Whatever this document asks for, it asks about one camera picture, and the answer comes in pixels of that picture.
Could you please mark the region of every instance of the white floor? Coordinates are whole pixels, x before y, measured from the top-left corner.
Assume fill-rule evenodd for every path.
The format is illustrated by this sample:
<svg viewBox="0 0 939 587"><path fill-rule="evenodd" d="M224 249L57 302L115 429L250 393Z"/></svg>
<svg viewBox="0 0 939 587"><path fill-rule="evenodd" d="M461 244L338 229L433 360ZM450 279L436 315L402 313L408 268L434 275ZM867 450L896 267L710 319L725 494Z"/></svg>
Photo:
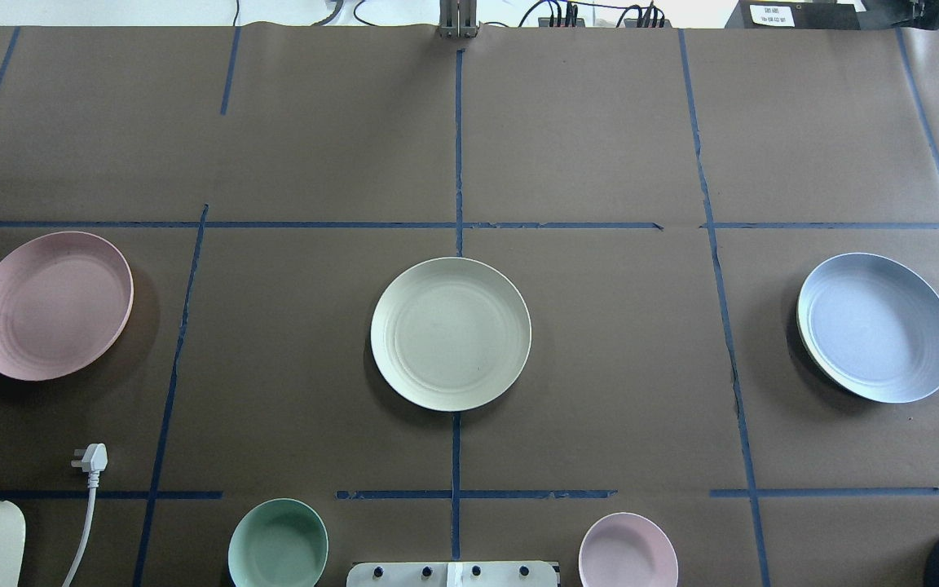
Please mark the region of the white floor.
<svg viewBox="0 0 939 587"><path fill-rule="evenodd" d="M597 0L627 5L633 0ZM533 0L478 0L480 21L515 26ZM358 25L357 0L346 0L332 24ZM659 0L666 16L683 29L722 29L737 0ZM238 23L256 21L306 25L332 10L331 0L241 0ZM45 26L230 26L236 0L0 0L0 25ZM537 15L548 15L541 7ZM586 26L614 26L621 11L581 7ZM362 19L380 25L436 24L437 0L368 0L358 10Z"/></svg>

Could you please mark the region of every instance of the white cable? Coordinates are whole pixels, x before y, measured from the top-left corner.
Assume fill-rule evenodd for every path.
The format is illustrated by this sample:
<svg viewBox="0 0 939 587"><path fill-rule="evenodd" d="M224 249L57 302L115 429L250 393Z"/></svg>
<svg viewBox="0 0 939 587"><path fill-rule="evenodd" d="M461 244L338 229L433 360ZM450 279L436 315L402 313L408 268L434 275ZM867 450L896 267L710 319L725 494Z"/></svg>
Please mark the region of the white cable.
<svg viewBox="0 0 939 587"><path fill-rule="evenodd" d="M86 544L89 543L89 532L93 528L93 506L96 505L96 488L100 487L100 471L108 467L108 447L104 444L90 444L86 449L75 450L75 457L82 457L80 461L71 461L71 466L89 473L89 504L86 504L86 525L82 527L82 539L78 542L78 552L71 563L64 587L71 587L78 565L82 564L82 555L86 553Z"/></svg>
<svg viewBox="0 0 939 587"><path fill-rule="evenodd" d="M71 580L74 580L75 573L78 572L78 565L82 563L82 555L86 553L86 543L89 543L89 531L93 528L94 505L96 505L95 486L89 488L89 505L86 505L86 525L82 527L82 541L78 542L78 552L75 553L75 560L71 563L71 571L68 571L67 579L64 579L64 587L71 587Z"/></svg>

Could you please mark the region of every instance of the pink plate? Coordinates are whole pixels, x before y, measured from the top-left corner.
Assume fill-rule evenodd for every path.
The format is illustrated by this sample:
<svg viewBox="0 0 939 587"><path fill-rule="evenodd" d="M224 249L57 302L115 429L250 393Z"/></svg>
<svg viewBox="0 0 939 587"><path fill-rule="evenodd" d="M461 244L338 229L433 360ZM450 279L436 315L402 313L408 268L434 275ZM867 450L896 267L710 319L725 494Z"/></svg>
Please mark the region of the pink plate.
<svg viewBox="0 0 939 587"><path fill-rule="evenodd" d="M578 551L582 587L676 587L672 542L651 520L619 512L600 518Z"/></svg>
<svg viewBox="0 0 939 587"><path fill-rule="evenodd" d="M133 309L133 272L115 245L57 232L0 261L0 373L26 382L97 360Z"/></svg>

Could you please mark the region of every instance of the white label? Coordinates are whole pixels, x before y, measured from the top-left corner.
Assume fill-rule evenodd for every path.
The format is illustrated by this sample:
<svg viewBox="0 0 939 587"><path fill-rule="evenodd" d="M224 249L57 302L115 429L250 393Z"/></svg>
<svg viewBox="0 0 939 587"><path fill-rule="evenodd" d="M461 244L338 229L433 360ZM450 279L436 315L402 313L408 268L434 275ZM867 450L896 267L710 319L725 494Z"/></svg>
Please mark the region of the white label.
<svg viewBox="0 0 939 587"><path fill-rule="evenodd" d="M792 19L792 8L790 7L759 7L756 4L750 4L749 10L752 10L752 22L766 26L795 26Z"/></svg>

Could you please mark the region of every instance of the plate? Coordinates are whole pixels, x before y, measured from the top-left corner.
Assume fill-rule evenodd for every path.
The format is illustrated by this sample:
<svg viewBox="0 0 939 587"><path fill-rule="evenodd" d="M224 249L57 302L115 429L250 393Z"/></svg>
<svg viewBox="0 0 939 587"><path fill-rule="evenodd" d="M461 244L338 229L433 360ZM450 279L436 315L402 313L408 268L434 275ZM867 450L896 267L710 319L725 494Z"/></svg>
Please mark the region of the plate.
<svg viewBox="0 0 939 587"><path fill-rule="evenodd" d="M897 261L824 261L802 284L796 319L813 361L858 396L906 404L939 390L939 296Z"/></svg>
<svg viewBox="0 0 939 587"><path fill-rule="evenodd" d="M582 587L676 587L679 562L662 528L630 512L597 520L578 550Z"/></svg>
<svg viewBox="0 0 939 587"><path fill-rule="evenodd" d="M97 360L133 309L133 274L115 245L57 232L0 261L0 373L42 382Z"/></svg>
<svg viewBox="0 0 939 587"><path fill-rule="evenodd" d="M423 408L487 404L517 380L531 317L506 276L480 261L430 259L390 283L372 316L372 353L399 394Z"/></svg>

